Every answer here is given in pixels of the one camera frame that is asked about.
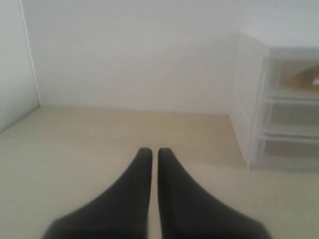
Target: storage cabinet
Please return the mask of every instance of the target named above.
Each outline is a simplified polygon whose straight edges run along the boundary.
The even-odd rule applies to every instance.
[[[230,117],[249,168],[319,169],[319,45],[243,34]]]

